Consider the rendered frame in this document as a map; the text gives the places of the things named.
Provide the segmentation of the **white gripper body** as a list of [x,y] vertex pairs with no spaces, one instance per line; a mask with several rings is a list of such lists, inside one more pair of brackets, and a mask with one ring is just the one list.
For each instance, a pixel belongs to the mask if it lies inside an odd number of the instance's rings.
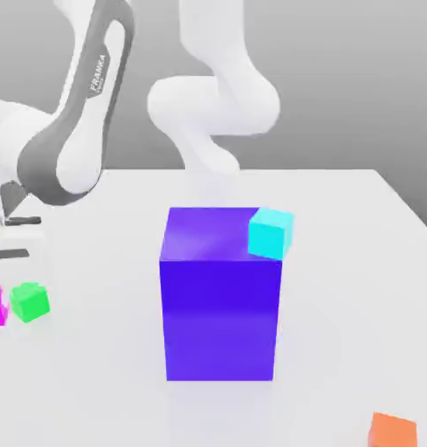
[[0,228],[0,279],[45,279],[45,234],[39,227]]

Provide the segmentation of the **small green cube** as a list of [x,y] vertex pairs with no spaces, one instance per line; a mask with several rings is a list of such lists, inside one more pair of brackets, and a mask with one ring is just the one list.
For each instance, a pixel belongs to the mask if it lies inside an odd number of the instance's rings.
[[48,292],[39,283],[22,283],[10,291],[11,311],[24,323],[50,312]]

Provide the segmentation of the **large blue box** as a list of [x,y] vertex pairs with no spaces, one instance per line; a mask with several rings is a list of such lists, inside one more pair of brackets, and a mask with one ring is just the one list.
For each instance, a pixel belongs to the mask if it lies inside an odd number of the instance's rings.
[[282,264],[248,252],[256,212],[169,209],[159,259],[168,380],[272,380]]

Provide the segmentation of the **small orange cube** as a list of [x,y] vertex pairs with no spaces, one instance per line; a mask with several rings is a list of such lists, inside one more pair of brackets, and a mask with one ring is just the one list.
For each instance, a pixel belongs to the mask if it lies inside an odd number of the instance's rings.
[[417,447],[417,424],[375,412],[368,432],[368,447]]

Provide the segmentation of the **small cyan cube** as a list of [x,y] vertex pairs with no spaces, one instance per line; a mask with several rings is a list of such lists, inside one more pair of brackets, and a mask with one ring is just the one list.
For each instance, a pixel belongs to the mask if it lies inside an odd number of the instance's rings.
[[294,214],[259,208],[248,225],[248,252],[282,261],[293,241]]

